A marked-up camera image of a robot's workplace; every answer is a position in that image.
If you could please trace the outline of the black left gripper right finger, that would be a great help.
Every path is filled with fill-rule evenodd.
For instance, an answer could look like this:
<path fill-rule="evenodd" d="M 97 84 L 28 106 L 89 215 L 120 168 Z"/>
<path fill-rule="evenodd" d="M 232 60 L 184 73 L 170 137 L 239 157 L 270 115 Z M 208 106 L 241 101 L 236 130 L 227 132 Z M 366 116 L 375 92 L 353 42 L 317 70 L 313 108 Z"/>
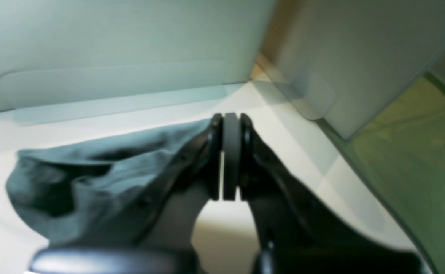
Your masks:
<path fill-rule="evenodd" d="M 411 252 L 356 232 L 304 186 L 240 116 L 240 192 L 252 212 L 261 251 L 254 274 L 420 274 Z"/>

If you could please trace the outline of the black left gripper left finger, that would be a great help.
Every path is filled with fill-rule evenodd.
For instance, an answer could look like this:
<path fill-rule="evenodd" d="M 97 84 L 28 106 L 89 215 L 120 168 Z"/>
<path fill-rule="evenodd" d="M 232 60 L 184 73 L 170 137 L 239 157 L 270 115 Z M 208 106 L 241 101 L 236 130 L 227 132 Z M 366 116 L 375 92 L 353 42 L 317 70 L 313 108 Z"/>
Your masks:
<path fill-rule="evenodd" d="M 199 274 L 191 244 L 196 219 L 218 198 L 224 117 L 175 155 L 120 213 L 79 239 L 38 251 L 30 274 Z"/>

